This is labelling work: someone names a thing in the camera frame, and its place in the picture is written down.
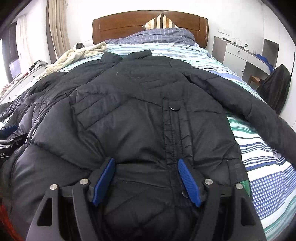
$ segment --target black jacket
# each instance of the black jacket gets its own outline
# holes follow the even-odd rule
[[[1,118],[26,144],[1,170],[4,203],[24,238],[53,183],[76,183],[105,157],[116,173],[104,204],[93,210],[114,240],[188,240],[200,209],[182,195],[177,161],[230,185],[247,180],[224,108],[248,120],[272,147],[296,163],[296,134],[263,101],[237,84],[151,51],[124,59],[104,53],[45,77]]]
[[[290,89],[290,82],[290,72],[281,64],[263,81],[263,84],[256,91],[279,115],[285,105]]]

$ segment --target black snap button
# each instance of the black snap button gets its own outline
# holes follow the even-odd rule
[[[178,111],[178,110],[180,110],[180,105],[178,103],[172,102],[172,103],[170,103],[170,109],[172,111]]]

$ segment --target striped bed sheet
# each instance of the striped bed sheet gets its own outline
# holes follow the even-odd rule
[[[127,55],[150,49],[152,55],[168,56],[183,60],[224,77],[243,87],[255,97],[261,97],[230,69],[223,66],[208,51],[195,46],[146,43],[109,44],[108,52]],[[102,54],[73,63],[60,71],[70,71],[87,61],[100,59]],[[271,149],[256,130],[246,121],[227,114],[235,140],[240,145],[242,161],[248,171],[253,204],[263,225],[268,241],[274,240],[289,225],[296,213],[296,171],[276,150]]]

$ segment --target black jacket on chair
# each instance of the black jacket on chair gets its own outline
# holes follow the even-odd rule
[[[178,160],[220,184],[248,179],[224,108],[296,164],[296,133],[266,103],[178,59],[104,53],[46,76],[0,106],[19,125],[9,138],[29,133],[1,169],[14,228],[25,238],[51,184],[88,178],[110,156],[116,172],[93,216],[112,240],[188,240],[202,209],[182,194]]]
[[[289,70],[281,64],[273,71],[256,92],[279,115],[286,102],[291,82]]]

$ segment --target cream fleece blanket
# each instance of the cream fleece blanket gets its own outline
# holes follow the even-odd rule
[[[69,49],[61,57],[58,58],[53,64],[48,64],[46,66],[46,75],[57,72],[58,70],[81,60],[88,58],[99,53],[105,52],[108,48],[108,45],[105,42],[101,42],[97,45],[81,48],[81,49]]]

